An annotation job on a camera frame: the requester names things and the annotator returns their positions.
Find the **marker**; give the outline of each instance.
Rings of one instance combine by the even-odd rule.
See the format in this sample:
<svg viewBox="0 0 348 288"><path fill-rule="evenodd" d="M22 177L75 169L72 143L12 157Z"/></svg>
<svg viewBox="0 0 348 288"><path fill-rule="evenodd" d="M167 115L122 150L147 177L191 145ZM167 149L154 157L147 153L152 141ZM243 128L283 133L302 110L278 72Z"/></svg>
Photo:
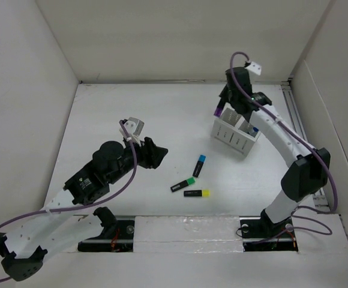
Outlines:
<svg viewBox="0 0 348 288"><path fill-rule="evenodd" d="M188 178L185 181L182 181L182 182L180 182L178 184L175 184L174 186L171 186L170 189L171 189L172 192L176 192L176 191L178 191L180 189L183 189L183 188L186 188L186 187L188 187L190 185L193 185L195 182L196 182L196 180L193 177L190 177L190 178Z"/></svg>
<svg viewBox="0 0 348 288"><path fill-rule="evenodd" d="M209 197L210 190L187 190L184 191L184 197Z"/></svg>
<svg viewBox="0 0 348 288"><path fill-rule="evenodd" d="M201 169L202 169L202 166L203 166L205 160L206 160L206 156L201 155L201 156L199 157L198 162L197 162L197 165L196 165L196 167L195 167L195 169L194 169L194 172L193 172L193 177L198 178L199 173L200 173L200 171L201 171Z"/></svg>

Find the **blue cap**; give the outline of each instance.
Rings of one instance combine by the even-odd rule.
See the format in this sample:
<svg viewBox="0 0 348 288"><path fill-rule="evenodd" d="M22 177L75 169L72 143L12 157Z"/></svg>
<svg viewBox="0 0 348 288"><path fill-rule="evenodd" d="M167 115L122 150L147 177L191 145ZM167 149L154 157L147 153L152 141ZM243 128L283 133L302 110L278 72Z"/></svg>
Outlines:
<svg viewBox="0 0 348 288"><path fill-rule="evenodd" d="M205 160L206 160L206 156L204 155L201 155L198 159L198 161L201 161L201 162L205 162Z"/></svg>

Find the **white tabletop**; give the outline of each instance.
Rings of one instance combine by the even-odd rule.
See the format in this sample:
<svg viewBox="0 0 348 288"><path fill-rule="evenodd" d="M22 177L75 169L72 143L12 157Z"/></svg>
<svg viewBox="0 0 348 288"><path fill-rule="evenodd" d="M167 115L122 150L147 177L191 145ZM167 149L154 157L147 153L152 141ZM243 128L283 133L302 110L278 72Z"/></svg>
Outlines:
<svg viewBox="0 0 348 288"><path fill-rule="evenodd" d="M280 191L287 167L261 135L243 156L210 136L224 83L79 85L70 113L46 201L90 161L108 140L121 142L119 120L130 116L145 122L148 136L169 153L157 170L138 168L129 188L109 202L115 215L259 215ZM290 117L279 85L254 85L264 92L288 122ZM208 199L184 198L170 187L189 178L200 154L202 172L192 188L210 189ZM110 192L116 192L130 174Z"/></svg>

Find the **white wall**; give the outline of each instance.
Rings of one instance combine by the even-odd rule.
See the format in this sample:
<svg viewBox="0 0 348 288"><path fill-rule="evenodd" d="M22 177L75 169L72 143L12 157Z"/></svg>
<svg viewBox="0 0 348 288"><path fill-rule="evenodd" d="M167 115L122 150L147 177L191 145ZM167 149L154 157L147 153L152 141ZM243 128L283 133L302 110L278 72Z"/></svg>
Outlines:
<svg viewBox="0 0 348 288"><path fill-rule="evenodd" d="M329 0L37 0L79 80L224 80L250 53L287 80Z"/></svg>
<svg viewBox="0 0 348 288"><path fill-rule="evenodd" d="M76 88L34 0L0 0L0 222L42 206Z"/></svg>
<svg viewBox="0 0 348 288"><path fill-rule="evenodd" d="M334 2L292 88L309 140L331 152L338 212L348 234L348 0ZM332 203L332 190L325 191Z"/></svg>

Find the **white table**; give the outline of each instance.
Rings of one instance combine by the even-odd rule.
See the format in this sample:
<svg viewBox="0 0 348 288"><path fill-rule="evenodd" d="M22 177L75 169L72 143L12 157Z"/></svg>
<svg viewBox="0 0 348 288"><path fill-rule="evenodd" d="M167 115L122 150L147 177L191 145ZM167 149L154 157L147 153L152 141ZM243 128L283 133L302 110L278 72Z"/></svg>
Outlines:
<svg viewBox="0 0 348 288"><path fill-rule="evenodd" d="M332 237L297 231L299 253L242 253L241 240L226 230L234 223L220 224L232 219L228 214L259 215L278 194L287 170L263 135L247 158L210 138L223 85L79 85L46 201L103 142L121 141L120 119L137 117L145 122L142 135L153 138L169 153L157 170L139 168L129 189L108 207L115 215L217 214L220 218L207 227L207 238L221 244L232 241L223 247L234 249L195 253L192 247L200 242L199 230L189 234L184 228L183 236L168 241L168 233L175 229L181 233L180 221L162 225L159 221L170 218L149 221L138 217L136 252L60 253L17 287L348 287L348 243L337 215L298 212L324 221L334 231ZM254 90L264 92L290 121L279 85L255 85ZM191 176L201 153L207 159L193 188L208 188L211 197L185 199L181 192L171 193L171 185ZM126 178L128 175L112 186L112 192ZM312 199L304 204L313 205ZM294 224L319 229L297 219Z"/></svg>

